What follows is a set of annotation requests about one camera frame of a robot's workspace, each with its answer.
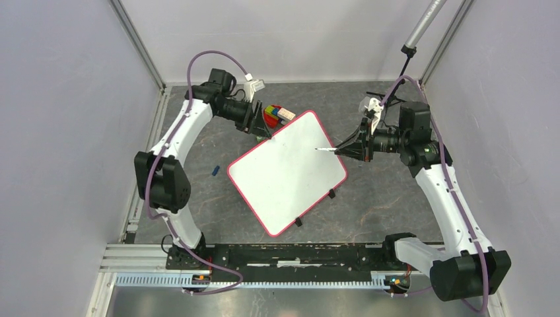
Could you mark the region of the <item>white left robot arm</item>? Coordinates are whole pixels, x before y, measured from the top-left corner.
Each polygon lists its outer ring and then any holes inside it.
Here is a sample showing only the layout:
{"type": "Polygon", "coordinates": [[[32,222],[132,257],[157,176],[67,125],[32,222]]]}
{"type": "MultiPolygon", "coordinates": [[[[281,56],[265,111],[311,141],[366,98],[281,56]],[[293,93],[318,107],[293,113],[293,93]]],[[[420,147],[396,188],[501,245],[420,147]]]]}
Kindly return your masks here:
{"type": "Polygon", "coordinates": [[[261,79],[246,74],[244,98],[234,97],[236,78],[222,69],[212,69],[209,79],[187,90],[183,106],[162,139],[133,160],[139,197],[150,219],[162,219],[172,243],[183,251],[182,260],[192,269],[207,262],[203,233],[194,223],[188,206],[192,185],[183,164],[194,141],[215,117],[234,123],[243,133],[266,139],[271,133],[263,118],[262,103],[254,94],[263,89],[261,79]]]}

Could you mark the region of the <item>blue white marker pen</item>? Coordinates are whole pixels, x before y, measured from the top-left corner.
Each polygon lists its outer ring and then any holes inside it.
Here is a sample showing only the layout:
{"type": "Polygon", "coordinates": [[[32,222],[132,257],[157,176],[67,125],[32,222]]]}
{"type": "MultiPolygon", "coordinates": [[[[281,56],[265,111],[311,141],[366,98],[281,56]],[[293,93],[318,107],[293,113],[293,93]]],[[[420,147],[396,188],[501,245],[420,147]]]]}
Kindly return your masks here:
{"type": "Polygon", "coordinates": [[[315,150],[323,151],[323,152],[336,152],[338,150],[338,148],[335,148],[335,147],[317,147],[317,148],[315,148],[315,150]]]}

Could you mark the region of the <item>white board with pink rim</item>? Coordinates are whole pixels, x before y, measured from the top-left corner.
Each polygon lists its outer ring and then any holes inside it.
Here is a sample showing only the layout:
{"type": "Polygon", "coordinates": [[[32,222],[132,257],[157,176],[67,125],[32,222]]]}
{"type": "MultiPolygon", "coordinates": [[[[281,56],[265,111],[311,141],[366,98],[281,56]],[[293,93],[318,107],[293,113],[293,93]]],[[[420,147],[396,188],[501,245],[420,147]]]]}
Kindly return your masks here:
{"type": "Polygon", "coordinates": [[[346,181],[318,115],[308,110],[234,160],[227,174],[269,236],[276,237],[346,181]]]}

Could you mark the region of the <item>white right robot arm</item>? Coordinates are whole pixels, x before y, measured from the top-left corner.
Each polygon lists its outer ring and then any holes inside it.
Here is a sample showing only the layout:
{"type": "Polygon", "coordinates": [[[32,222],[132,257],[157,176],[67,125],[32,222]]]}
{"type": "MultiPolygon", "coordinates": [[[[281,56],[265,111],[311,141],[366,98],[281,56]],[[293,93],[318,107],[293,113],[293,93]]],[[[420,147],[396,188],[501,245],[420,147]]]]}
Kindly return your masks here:
{"type": "Polygon", "coordinates": [[[398,124],[380,129],[383,105],[365,98],[358,128],[336,145],[333,153],[370,162],[375,153],[395,153],[425,194],[442,233],[437,250],[409,232],[390,234],[383,242],[382,263],[389,269],[408,264],[430,280],[442,301],[494,295],[512,263],[496,250],[474,219],[456,179],[452,158],[432,125],[424,102],[400,106],[398,124]]]}

